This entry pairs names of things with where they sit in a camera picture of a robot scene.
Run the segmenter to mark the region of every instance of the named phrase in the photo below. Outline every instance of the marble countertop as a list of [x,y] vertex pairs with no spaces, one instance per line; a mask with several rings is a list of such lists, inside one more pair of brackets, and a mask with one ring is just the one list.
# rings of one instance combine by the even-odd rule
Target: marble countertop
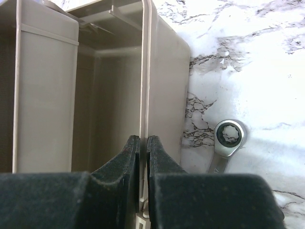
[[[53,0],[64,10],[88,0]],[[191,48],[181,164],[205,173],[214,131],[238,119],[248,140],[228,173],[271,186],[288,229],[305,228],[305,0],[155,0]]]

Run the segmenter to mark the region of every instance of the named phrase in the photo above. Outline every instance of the ratchet mechanism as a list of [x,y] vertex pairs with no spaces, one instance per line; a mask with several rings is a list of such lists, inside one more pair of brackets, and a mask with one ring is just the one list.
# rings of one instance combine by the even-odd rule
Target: ratchet mechanism
[[[231,126],[237,130],[238,137],[229,141],[224,137],[223,131]],[[238,120],[228,119],[217,124],[214,132],[215,150],[208,173],[224,173],[230,159],[239,150],[247,139],[247,129]]]

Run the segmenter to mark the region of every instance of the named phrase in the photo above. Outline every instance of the wrench head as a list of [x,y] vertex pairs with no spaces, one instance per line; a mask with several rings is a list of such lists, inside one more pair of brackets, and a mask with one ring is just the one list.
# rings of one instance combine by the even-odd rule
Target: wrench head
[[[234,127],[238,132],[238,138],[234,142],[228,142],[223,136],[223,130],[227,126]],[[222,157],[232,156],[238,149],[240,149],[247,139],[247,129],[245,125],[234,119],[227,119],[217,124],[215,128],[215,153]]]

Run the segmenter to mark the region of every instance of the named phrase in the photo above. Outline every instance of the beige plastic storage bin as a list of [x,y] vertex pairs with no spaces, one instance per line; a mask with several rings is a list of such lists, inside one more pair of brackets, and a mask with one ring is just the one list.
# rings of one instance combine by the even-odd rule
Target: beige plastic storage bin
[[[94,171],[130,135],[143,146],[160,136],[180,162],[188,45],[151,0],[101,0],[69,13],[97,27],[78,30],[75,20],[31,0],[0,3],[1,128],[8,125],[1,170]],[[31,27],[44,34],[22,29],[37,20]]]

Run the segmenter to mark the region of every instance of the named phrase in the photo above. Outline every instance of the marble veining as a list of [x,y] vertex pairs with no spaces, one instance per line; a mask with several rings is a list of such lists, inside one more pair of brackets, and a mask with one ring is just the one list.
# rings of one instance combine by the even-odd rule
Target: marble veining
[[[67,10],[90,0],[54,2]],[[286,227],[304,229],[305,0],[154,3],[192,52],[182,166],[205,173],[217,123],[242,121],[248,140],[226,172],[262,176]]]

